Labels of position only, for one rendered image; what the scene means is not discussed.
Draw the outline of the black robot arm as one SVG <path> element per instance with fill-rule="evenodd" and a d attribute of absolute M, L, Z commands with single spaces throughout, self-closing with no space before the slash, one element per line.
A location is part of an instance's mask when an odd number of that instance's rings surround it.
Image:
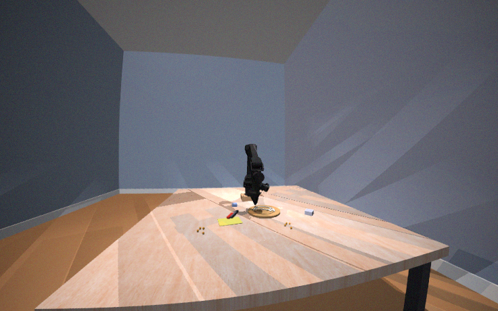
<path fill-rule="evenodd" d="M 251 189 L 251 180 L 256 181 L 260 184 L 258 184 L 257 189 L 262 189 L 264 192 L 268 192 L 270 186 L 268 183 L 263 184 L 262 182 L 265 179 L 265 176 L 261 171 L 264 171 L 264 166 L 263 162 L 261 159 L 258 157 L 257 150 L 256 150 L 256 144 L 249 144 L 245 146 L 245 151 L 248 156 L 247 159 L 247 175 L 245 176 L 244 179 L 244 188 L 245 188 L 245 193 L 244 195 L 247 196 L 247 193 Z"/>

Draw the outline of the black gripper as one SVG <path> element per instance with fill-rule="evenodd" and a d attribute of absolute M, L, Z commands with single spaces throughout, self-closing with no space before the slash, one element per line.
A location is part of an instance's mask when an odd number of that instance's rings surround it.
<path fill-rule="evenodd" d="M 261 194 L 260 191 L 263 191 L 263 190 L 262 189 L 257 189 L 258 184 L 260 184 L 260 183 L 258 183 L 256 181 L 251 180 L 250 184 L 251 184 L 251 189 L 247 193 L 247 197 L 251 197 L 254 205 L 256 205 L 258 203 L 258 198 L 259 198 L 259 196 Z"/>

